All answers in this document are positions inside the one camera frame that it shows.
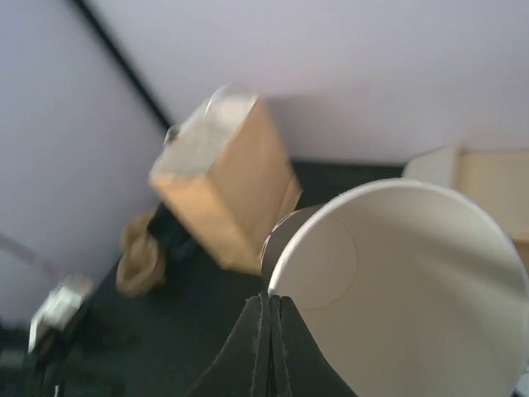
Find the black printed paper cup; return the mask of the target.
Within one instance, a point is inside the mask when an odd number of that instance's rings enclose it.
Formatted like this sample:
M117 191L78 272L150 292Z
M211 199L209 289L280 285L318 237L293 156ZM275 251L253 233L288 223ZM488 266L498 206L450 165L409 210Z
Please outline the black printed paper cup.
M195 239L163 203L156 208L147 231L170 262L186 261L198 249Z

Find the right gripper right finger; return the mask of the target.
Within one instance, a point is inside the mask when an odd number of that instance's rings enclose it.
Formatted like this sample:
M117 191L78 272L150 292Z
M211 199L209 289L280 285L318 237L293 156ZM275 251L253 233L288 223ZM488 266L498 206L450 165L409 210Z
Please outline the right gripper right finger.
M270 382L273 396L354 396L327 362L295 303L270 300Z

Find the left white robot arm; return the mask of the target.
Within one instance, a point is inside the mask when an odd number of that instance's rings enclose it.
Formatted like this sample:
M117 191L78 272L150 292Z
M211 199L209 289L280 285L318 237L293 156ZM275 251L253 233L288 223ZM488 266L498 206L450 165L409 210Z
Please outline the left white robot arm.
M1 395L63 396L67 385L92 382L88 368L67 362L87 313L82 306L64 329L49 328L33 348L27 330L1 323Z

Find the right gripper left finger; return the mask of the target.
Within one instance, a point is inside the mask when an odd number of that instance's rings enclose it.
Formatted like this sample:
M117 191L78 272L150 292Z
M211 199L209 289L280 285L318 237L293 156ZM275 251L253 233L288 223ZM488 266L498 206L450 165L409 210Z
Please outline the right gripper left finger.
M249 298L212 364L192 387L193 396L269 394L269 296Z

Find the single white paper cup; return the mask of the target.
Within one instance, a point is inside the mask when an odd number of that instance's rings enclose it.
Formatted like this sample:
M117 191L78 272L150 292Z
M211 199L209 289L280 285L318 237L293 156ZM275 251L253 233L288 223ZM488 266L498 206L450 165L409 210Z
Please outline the single white paper cup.
M358 395L509 396L526 368L522 260L453 189L363 184L284 217L260 262Z

